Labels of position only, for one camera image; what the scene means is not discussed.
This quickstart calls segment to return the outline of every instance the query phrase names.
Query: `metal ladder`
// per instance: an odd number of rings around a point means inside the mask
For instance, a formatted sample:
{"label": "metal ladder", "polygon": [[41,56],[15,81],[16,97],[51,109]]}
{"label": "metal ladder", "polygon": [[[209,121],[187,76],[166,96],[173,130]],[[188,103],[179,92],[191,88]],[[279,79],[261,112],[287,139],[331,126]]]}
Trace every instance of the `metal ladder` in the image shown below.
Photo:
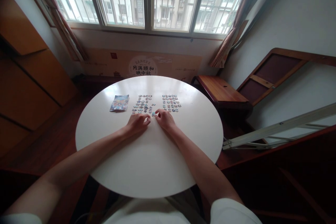
{"label": "metal ladder", "polygon": [[[251,133],[233,138],[226,139],[224,137],[223,141],[223,150],[226,149],[272,149],[278,146],[281,146],[285,143],[295,141],[299,138],[302,138],[306,135],[310,135],[316,131],[323,130],[331,125],[320,125],[312,122],[333,116],[336,114],[336,103],[330,104],[328,106],[319,108],[317,110],[313,110],[311,112],[299,115],[297,117],[293,117],[283,122],[279,122],[277,124],[273,124],[271,126],[258,129]],[[276,136],[276,134],[285,132],[294,128],[304,128],[311,129],[309,133],[299,134],[293,137],[280,137]],[[254,143],[254,141],[259,139],[270,139],[277,140],[273,143]]]}

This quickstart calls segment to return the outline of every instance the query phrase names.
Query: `hand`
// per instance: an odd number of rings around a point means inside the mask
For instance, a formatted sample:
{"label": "hand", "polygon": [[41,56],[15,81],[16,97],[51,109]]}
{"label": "hand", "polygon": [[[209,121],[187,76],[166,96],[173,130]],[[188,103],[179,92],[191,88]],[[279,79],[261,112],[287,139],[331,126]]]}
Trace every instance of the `hand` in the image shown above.
{"label": "hand", "polygon": [[150,124],[150,121],[151,116],[148,114],[132,114],[128,120],[128,123],[123,128],[125,131],[125,138],[131,137],[136,133],[145,131],[148,124]]}
{"label": "hand", "polygon": [[161,128],[170,131],[176,126],[173,116],[168,111],[158,109],[155,111],[155,114],[156,113],[158,113],[158,115],[155,115],[155,119]]}

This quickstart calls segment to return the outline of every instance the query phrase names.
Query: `poster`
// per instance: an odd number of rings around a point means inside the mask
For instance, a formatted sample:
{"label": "poster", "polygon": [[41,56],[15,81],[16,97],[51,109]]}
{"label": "poster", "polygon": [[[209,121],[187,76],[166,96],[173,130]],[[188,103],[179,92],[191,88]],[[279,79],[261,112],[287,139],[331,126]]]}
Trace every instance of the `poster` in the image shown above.
{"label": "poster", "polygon": [[138,52],[112,49],[85,49],[89,60],[81,62],[86,75],[136,76],[159,75],[190,83],[197,75],[201,56]]}

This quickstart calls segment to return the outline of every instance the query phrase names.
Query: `white wall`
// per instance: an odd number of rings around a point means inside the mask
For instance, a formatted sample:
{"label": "white wall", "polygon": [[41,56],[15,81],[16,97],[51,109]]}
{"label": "white wall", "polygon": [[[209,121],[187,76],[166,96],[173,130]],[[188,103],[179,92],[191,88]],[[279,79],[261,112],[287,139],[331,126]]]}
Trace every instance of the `white wall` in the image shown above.
{"label": "white wall", "polygon": [[65,45],[52,32],[49,24],[41,13],[34,0],[15,0],[29,21],[33,24],[39,35],[55,55],[70,78],[81,73],[80,65],[73,62]]}
{"label": "white wall", "polygon": [[215,75],[218,68],[208,63],[218,50],[221,41],[175,37],[161,37],[138,34],[113,33],[106,31],[77,30],[74,34],[84,47],[115,50],[145,51],[154,53],[202,56],[199,75]]}
{"label": "white wall", "polygon": [[[234,88],[275,48],[329,56],[336,52],[334,0],[273,0],[228,60],[222,78]],[[306,64],[258,103],[248,122],[256,129],[336,102],[336,68]]]}

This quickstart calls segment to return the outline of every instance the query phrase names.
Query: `wooden cabinet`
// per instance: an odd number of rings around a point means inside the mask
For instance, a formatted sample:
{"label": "wooden cabinet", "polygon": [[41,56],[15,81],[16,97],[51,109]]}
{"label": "wooden cabinet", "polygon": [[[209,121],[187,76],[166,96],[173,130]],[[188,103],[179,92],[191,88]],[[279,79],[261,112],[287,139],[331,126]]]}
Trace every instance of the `wooden cabinet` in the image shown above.
{"label": "wooden cabinet", "polygon": [[0,117],[0,157],[4,156],[30,132]]}
{"label": "wooden cabinet", "polygon": [[77,89],[50,50],[15,57],[21,65],[61,106],[77,93]]}
{"label": "wooden cabinet", "polygon": [[12,60],[0,60],[0,114],[36,130],[59,106]]}
{"label": "wooden cabinet", "polygon": [[0,0],[0,34],[21,55],[48,48],[15,0]]}

